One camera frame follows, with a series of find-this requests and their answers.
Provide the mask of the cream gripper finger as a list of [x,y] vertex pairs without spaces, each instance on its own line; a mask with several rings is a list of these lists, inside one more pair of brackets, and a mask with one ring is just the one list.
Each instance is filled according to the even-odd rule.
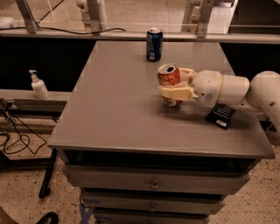
[[196,72],[191,68],[180,68],[179,69],[180,74],[180,84],[184,85],[192,85],[193,84],[193,78],[196,75]]
[[177,101],[188,101],[199,97],[195,93],[194,88],[188,85],[186,81],[180,82],[173,86],[159,86],[158,90],[163,97]]

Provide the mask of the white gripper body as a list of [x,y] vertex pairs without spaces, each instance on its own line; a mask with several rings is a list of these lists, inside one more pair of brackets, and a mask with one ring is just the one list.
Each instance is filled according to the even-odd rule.
[[203,104],[215,104],[221,94],[223,75],[219,71],[203,70],[192,78],[194,99]]

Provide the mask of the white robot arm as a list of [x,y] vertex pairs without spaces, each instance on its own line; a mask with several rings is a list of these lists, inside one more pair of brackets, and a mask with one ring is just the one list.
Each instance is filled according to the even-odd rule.
[[227,104],[234,109],[262,111],[280,134],[280,75],[273,71],[246,77],[226,75],[219,71],[179,69],[180,82],[159,86],[160,94],[177,101],[194,99],[202,104]]

